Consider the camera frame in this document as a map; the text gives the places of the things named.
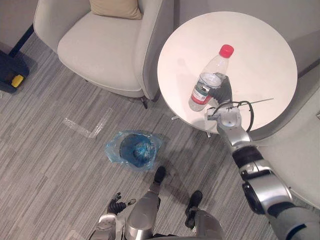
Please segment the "blue object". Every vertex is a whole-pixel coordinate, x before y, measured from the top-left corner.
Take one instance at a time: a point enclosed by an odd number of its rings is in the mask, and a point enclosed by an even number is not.
[[[135,171],[150,170],[162,141],[140,131],[122,131],[105,146],[105,154],[112,163],[127,165]]]

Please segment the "yellow object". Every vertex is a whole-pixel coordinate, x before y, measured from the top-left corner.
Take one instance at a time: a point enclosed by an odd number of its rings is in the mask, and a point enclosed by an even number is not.
[[[21,84],[21,82],[23,80],[24,80],[24,77],[19,74],[19,75],[14,77],[14,79],[12,80],[11,85],[14,86],[15,88],[17,88]]]

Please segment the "robot leg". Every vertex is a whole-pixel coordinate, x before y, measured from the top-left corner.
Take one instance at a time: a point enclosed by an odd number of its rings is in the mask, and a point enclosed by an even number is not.
[[[187,228],[195,228],[196,237],[208,237],[215,240],[223,240],[225,238],[224,231],[220,222],[208,212],[198,208],[202,200],[202,193],[195,191],[185,210]]]
[[[154,181],[147,193],[135,204],[131,211],[124,230],[126,240],[143,240],[153,236],[156,217],[160,205],[158,197],[160,185],[166,174],[166,169],[161,166],[157,169]]]

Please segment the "red bottle cap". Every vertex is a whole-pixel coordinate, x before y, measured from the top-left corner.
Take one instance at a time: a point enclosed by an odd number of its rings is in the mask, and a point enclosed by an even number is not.
[[[230,58],[230,56],[234,53],[234,48],[228,44],[225,44],[221,47],[220,49],[220,56],[228,59]]]

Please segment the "bottle label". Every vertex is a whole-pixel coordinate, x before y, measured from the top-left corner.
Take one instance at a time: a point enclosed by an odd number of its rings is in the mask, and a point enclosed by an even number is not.
[[[202,80],[199,78],[196,83],[191,98],[192,100],[200,105],[205,105],[209,102],[210,96],[208,95],[210,87],[208,87]]]

